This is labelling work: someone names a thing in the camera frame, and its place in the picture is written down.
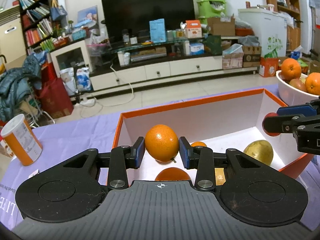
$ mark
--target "television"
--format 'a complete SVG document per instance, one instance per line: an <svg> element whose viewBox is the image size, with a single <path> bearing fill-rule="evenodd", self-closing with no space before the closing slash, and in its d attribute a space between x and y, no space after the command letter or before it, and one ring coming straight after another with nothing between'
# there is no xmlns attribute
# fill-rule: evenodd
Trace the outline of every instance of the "television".
<svg viewBox="0 0 320 240"><path fill-rule="evenodd" d="M164 18L166 30L180 28L180 22L195 19L193 0L101 0L111 41L122 40L122 30L137 36L149 30L149 21Z"/></svg>

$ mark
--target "white cable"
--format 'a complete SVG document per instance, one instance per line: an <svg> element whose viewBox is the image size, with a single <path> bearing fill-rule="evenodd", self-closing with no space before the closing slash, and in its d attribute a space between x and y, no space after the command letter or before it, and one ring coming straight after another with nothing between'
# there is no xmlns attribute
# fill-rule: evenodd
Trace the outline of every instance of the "white cable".
<svg viewBox="0 0 320 240"><path fill-rule="evenodd" d="M80 111L80 117L81 117L81 118L88 118L88 117L95 116L95 115L97 115L98 113L100 113L104 107L112 107L112 106L124 105L124 104L127 104L127 103L129 103L130 101L132 101L132 100L134 99L134 92L133 92L133 87L132 87L131 83L130 83L130 82L125 82L124 79L121 79L121 78L118 76L117 72L113 69L113 61L112 61L112 63L111 63L110 69L115 73L117 79L122 80L124 83L126 83L126 84L128 84L128 85L130 86L130 88L131 88L131 97L130 97L130 99L129 99L128 101L124 102L124 103L119 103L119 104L115 104L115 105L103 105L102 103L100 103L100 102L96 99L96 97L95 97L93 94L91 94L91 93L84 93L82 96L87 96L87 95L88 95L88 96L91 96L92 98L94 98L94 104L93 104L92 106L86 106L86 105L83 105L83 104L80 102L80 105L82 106L81 111ZM96 104L98 104L98 105L101 106L100 110L99 110L97 113L95 113L95 114L93 114L93 115L90 115L90 116L86 116L86 117L82 116L82 111L83 111L84 107L89 107L89 108L90 108L90 107L94 107Z"/></svg>

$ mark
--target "metal screw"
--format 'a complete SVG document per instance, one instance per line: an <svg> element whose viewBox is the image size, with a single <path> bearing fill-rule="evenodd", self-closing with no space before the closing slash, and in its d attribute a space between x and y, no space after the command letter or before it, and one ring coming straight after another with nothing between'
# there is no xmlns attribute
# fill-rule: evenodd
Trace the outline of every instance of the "metal screw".
<svg viewBox="0 0 320 240"><path fill-rule="evenodd" d="M202 188L209 188L213 186L213 182L211 180L203 179L198 182L198 186Z"/></svg>
<svg viewBox="0 0 320 240"><path fill-rule="evenodd" d="M112 187L123 187L125 185L125 182L121 179L115 179L110 182L110 186Z"/></svg>

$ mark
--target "bookshelf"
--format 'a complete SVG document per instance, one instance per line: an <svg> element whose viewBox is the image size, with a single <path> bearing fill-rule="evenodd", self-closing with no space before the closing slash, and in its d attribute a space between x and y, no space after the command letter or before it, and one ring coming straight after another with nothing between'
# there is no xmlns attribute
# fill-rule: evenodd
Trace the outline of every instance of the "bookshelf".
<svg viewBox="0 0 320 240"><path fill-rule="evenodd" d="M300 16L300 3L299 0L285 0L287 6L279 4L277 0L267 0L267 3L275 5L275 11L286 12L296 20L296 27L287 28L287 40L289 42L288 50L293 50L300 45L301 41L301 16Z"/></svg>
<svg viewBox="0 0 320 240"><path fill-rule="evenodd" d="M43 50L51 46L52 29L57 22L51 19L50 6L52 0L19 0L20 20L26 53Z"/></svg>

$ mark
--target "table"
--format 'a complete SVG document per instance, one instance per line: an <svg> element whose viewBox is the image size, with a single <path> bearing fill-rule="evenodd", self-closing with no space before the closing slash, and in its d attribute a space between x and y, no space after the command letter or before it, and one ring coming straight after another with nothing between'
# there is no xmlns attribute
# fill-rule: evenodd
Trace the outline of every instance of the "table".
<svg viewBox="0 0 320 240"><path fill-rule="evenodd" d="M278 85L264 87L279 97ZM237 90L239 92L255 88ZM168 102L167 104L188 101L190 98ZM22 221L22 216L15 204L14 194L19 185L28 179L28 176L39 169L40 172L88 149L97 148L100 153L110 152L120 112L93 116L81 120L47 125L35 128L34 134L43 145L43 152L38 160L30 166L22 166L18 159L14 159L0 184L0 221L9 229ZM309 203L301 221L311 230L320 223L320 157L314 158L297 179L307 189ZM106 184L107 169L101 169L99 183Z"/></svg>

